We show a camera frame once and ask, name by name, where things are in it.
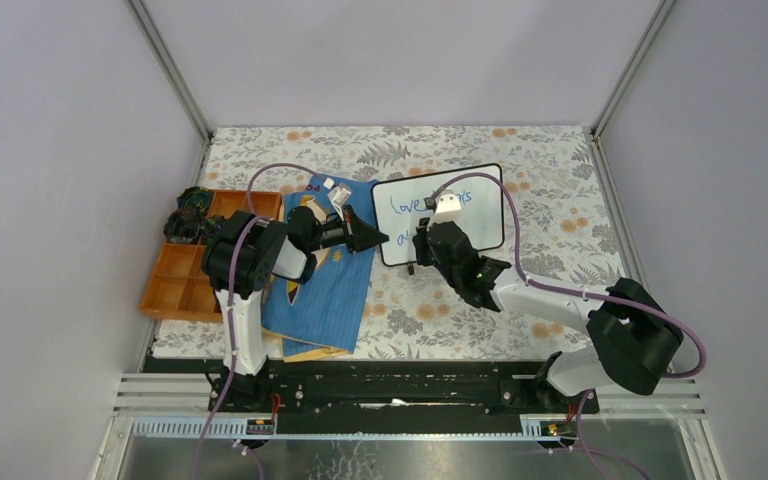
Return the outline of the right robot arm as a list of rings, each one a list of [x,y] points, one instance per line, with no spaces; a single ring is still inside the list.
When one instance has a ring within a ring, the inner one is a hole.
[[[519,273],[509,262],[480,254],[452,221],[420,221],[413,238],[417,262],[434,267],[468,305],[522,313],[588,336],[589,346],[556,352],[535,376],[533,396],[557,412],[586,390],[616,385],[652,394],[684,340],[648,292],[620,278],[596,292]]]

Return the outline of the black framed whiteboard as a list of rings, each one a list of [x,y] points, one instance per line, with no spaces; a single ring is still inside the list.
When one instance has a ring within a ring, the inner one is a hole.
[[[447,181],[460,175],[472,176],[448,187],[461,201],[462,210],[455,222],[478,250],[499,248],[505,240],[503,194],[497,184],[502,168],[496,163],[388,180],[371,189],[378,230],[389,236],[380,246],[382,262],[387,267],[412,263],[416,259],[412,237],[422,218],[432,215],[424,199]]]

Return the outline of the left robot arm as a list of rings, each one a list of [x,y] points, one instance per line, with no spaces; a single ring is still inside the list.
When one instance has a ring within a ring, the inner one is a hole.
[[[216,402],[232,398],[248,411],[269,401],[261,372],[267,354],[262,339],[262,294],[274,277],[307,283],[316,254],[344,246],[348,253],[370,251],[389,236],[363,220],[350,205],[319,220],[308,206],[290,210],[286,221],[238,210],[208,241],[201,270],[221,307],[225,339],[223,369],[212,383]]]

